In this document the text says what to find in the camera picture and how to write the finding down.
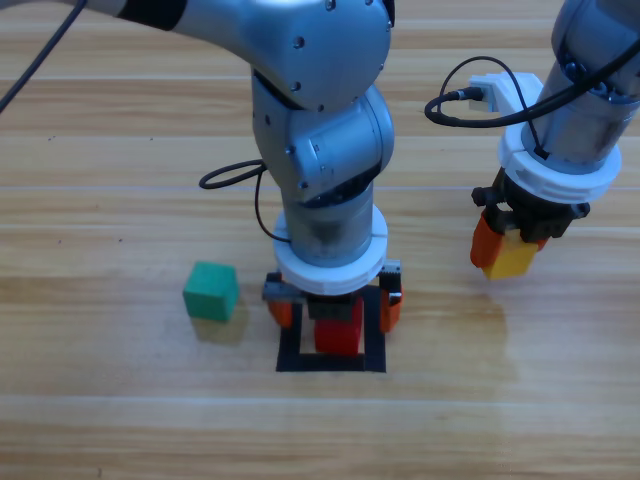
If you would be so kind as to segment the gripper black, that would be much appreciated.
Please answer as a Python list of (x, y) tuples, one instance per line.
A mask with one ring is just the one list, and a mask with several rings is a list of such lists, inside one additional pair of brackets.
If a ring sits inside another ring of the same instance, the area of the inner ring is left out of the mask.
[[(376, 277), (380, 290), (380, 330), (390, 333), (397, 325), (403, 304), (400, 260), (386, 260)], [(351, 289), (342, 295), (312, 294), (283, 280), (281, 272), (267, 274), (262, 299), (274, 321), (283, 329), (293, 324), (293, 306), (306, 305), (313, 320), (350, 320), (356, 300), (364, 296), (364, 288)]]
[(479, 269), (492, 266), (502, 249), (505, 234), (518, 230), (527, 256), (535, 256), (548, 239), (561, 238), (569, 225), (590, 213), (589, 203), (556, 203), (520, 187), (501, 168), (489, 187), (476, 187), (472, 200), (484, 210), (475, 227), (471, 263)]

